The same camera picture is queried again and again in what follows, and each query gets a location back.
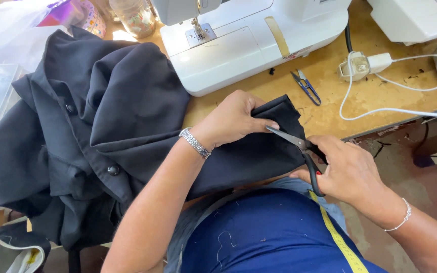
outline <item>black button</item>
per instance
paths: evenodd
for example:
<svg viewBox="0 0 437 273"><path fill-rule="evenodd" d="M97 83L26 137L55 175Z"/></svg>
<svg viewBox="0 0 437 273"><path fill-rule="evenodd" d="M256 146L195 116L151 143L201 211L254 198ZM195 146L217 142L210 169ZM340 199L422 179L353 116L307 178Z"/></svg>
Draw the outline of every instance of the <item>black button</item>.
<svg viewBox="0 0 437 273"><path fill-rule="evenodd" d="M118 166L110 166L107 168L107 172L110 175L118 175L119 174L119 167Z"/></svg>
<svg viewBox="0 0 437 273"><path fill-rule="evenodd" d="M67 108L67 111L68 111L70 114L74 114L74 113L75 113L75 106L73 106L72 104L67 104L67 105L65 105L65 108Z"/></svg>

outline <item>yellow measuring tape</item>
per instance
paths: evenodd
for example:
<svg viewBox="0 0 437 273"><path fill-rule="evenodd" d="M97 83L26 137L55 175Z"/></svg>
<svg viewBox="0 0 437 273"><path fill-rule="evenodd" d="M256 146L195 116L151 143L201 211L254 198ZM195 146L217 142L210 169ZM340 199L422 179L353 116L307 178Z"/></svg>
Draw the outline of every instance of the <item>yellow measuring tape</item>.
<svg viewBox="0 0 437 273"><path fill-rule="evenodd" d="M316 197L316 194L309 191L311 199L313 199L315 202L318 203L318 198ZM357 272L368 272L367 268L365 268L362 261L358 258L357 254L353 252L350 247L345 243L343 240L343 237L337 232L335 227L332 224L332 221L328 217L328 214L326 213L325 208L323 208L321 205L319 205L319 208L321 210L321 215L323 216L323 221L325 222L325 226L332 234L333 240L337 244L338 248L342 251L343 256L347 259L348 263L350 264L350 267L352 268L352 271L354 273Z"/></svg>

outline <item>wristwatch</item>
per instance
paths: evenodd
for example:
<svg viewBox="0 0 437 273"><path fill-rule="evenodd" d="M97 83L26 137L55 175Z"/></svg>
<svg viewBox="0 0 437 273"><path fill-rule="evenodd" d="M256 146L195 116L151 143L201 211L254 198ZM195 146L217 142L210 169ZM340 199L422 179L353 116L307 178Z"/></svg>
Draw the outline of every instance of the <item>wristwatch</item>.
<svg viewBox="0 0 437 273"><path fill-rule="evenodd" d="M190 143L190 145L201 155L203 158L207 159L212 152L209 152L207 149L205 149L190 133L191 127L187 127L181 131L181 133L178 135L180 137L183 137Z"/></svg>

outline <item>table surface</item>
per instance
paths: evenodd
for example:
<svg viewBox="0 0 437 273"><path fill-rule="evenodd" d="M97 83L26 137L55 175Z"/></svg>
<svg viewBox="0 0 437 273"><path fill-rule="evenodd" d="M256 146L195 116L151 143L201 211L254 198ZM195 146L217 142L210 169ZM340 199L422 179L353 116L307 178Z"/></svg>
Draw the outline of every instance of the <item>table surface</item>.
<svg viewBox="0 0 437 273"><path fill-rule="evenodd" d="M404 46L392 43L374 22L372 8L363 0L353 0L349 8L352 46L366 56L390 53L393 59L430 54L434 52L437 40L428 43ZM166 54L159 24L156 32L139 42L153 42ZM122 34L122 25L107 23L105 39L113 39L114 33ZM339 109L348 83L337 76L337 66L346 60L347 48L344 35L340 35L330 45L318 49L307 57L300 57L275 67L274 75L263 71L250 78L231 84L203 97L191 97L185 116L184 127L200 122L223 99L234 90L241 89L261 97L266 102L287 94L300 112L300 123L307 136L312 134L332 134L340 139L360 136L395 124L415 119L416 116L392 111L377 112L355 121L344 121ZM315 106L294 81L290 71L301 69L321 97L321 106ZM416 58L394 63L383 77L413 88L437 86L437 71L432 58ZM382 83L375 75L368 80L354 82L349 98L343 108L343 116L352 118L378 108L401 108L416 111L437 111L437 90L430 92L412 91L391 83Z"/></svg>

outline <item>woman's left hand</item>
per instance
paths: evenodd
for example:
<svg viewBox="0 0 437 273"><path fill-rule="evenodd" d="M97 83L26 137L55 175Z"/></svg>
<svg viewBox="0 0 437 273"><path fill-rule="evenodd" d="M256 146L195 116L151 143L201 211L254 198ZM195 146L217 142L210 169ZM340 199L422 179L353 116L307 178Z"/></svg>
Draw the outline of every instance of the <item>woman's left hand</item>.
<svg viewBox="0 0 437 273"><path fill-rule="evenodd" d="M190 129L191 134L207 150L237 141L250 133L269 133L266 125L279 129L275 121L255 119L251 111L265 102L247 92L230 94L202 122Z"/></svg>

